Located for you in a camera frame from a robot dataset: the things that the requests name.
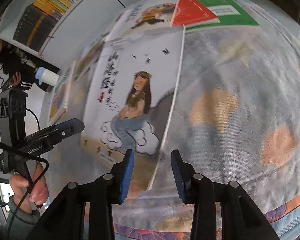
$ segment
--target finger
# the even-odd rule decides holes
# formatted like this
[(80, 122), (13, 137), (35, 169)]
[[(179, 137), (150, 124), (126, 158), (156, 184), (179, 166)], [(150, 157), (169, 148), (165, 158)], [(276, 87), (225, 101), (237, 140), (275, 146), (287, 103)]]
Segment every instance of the finger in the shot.
[[(37, 168), (33, 175), (33, 181), (35, 181), (40, 174), (42, 173), (43, 168), (41, 163), (37, 163)], [(35, 202), (39, 195), (42, 193), (44, 188), (46, 187), (46, 178), (43, 176), (33, 187), (31, 194), (30, 194), (30, 201)]]
[(35, 181), (40, 176), (40, 174), (42, 172), (43, 172), (42, 164), (37, 162), (36, 163), (36, 168), (35, 168), (35, 171), (34, 171), (34, 174), (33, 174), (33, 180)]
[(42, 177), (33, 187), (31, 194), (30, 194), (30, 200), (36, 200), (37, 197), (42, 193), (44, 188), (46, 187), (46, 178)]
[(34, 200), (34, 202), (37, 204), (37, 205), (41, 205), (43, 203), (45, 203), (47, 200), (48, 200), (48, 197), (49, 197), (49, 190), (47, 187), (45, 187), (41, 194)]
[(19, 174), (14, 174), (10, 177), (9, 184), (10, 184), (14, 194), (17, 197), (22, 197), (23, 193), (22, 193), (21, 188), (28, 187), (29, 181)]
[(13, 85), (15, 85), (15, 83), (17, 82), (17, 77), (16, 77), (16, 75), (13, 75)]

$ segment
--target window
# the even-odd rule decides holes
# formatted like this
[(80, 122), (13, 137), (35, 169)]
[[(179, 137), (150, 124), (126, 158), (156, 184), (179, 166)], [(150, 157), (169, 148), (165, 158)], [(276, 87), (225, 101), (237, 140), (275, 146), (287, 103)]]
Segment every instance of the window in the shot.
[[(0, 205), (8, 204), (9, 198), (12, 196), (13, 190), (9, 184), (8, 179), (0, 178)], [(5, 218), (8, 217), (9, 214), (9, 206), (2, 207), (2, 212)]]

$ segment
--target grey sleeve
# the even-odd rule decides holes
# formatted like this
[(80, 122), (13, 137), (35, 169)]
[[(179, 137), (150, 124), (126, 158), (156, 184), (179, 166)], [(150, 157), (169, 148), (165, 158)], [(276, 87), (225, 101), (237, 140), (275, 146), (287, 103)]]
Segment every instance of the grey sleeve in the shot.
[[(13, 196), (11, 196), (9, 199), (10, 212), (8, 215), (7, 224), (4, 227), (6, 233), (13, 215), (12, 212), (16, 210), (16, 207), (17, 206), (13, 201)], [(22, 210), (18, 210), (12, 222), (9, 239), (25, 240), (39, 218), (40, 218), (40, 213), (38, 210), (32, 211), (32, 214), (27, 214)]]

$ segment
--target person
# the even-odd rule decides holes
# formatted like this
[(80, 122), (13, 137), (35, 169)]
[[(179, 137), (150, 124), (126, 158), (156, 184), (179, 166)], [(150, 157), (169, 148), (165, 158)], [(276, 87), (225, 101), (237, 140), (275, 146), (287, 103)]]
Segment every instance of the person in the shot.
[(137, 144), (131, 132), (143, 127), (145, 115), (149, 112), (151, 105), (150, 78), (151, 75), (145, 71), (135, 74), (125, 106), (111, 120), (112, 131), (122, 142), (120, 148), (115, 148), (116, 151), (125, 153), (127, 149), (136, 150)]
[(50, 91), (51, 86), (35, 78), (35, 72), (43, 66), (57, 73), (59, 69), (44, 60), (37, 58), (0, 39), (0, 63), (4, 74), (9, 75), (9, 85), (21, 90), (29, 90), (35, 83), (44, 91)]
[[(40, 163), (37, 163), (36, 170), (34, 172), (33, 179), (37, 179), (42, 173), (43, 168)], [(19, 174), (13, 174), (9, 179), (9, 184), (14, 192), (14, 195), (10, 196), (9, 199), (9, 215), (7, 224), (2, 227), (0, 225), (0, 240), (7, 239), (7, 230), (11, 223), (12, 212), (16, 210), (21, 198), (23, 197), (22, 188), (29, 186), (29, 181)], [(29, 235), (30, 231), (34, 227), (35, 223), (40, 218), (38, 210), (33, 211), (30, 203), (43, 204), (49, 197), (49, 191), (46, 184), (46, 179), (43, 176), (34, 186), (31, 191), (30, 197), (27, 197), (17, 211), (9, 234), (11, 240), (24, 240)]]

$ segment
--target light blue bottle cap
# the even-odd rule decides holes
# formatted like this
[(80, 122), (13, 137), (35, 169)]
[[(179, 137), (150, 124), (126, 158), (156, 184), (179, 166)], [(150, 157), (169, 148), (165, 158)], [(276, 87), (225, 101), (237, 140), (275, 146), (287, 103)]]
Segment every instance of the light blue bottle cap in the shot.
[(35, 78), (37, 80), (39, 80), (39, 85), (42, 84), (42, 75), (43, 75), (43, 72), (44, 72), (45, 68), (44, 67), (39, 67), (37, 72), (35, 73)]

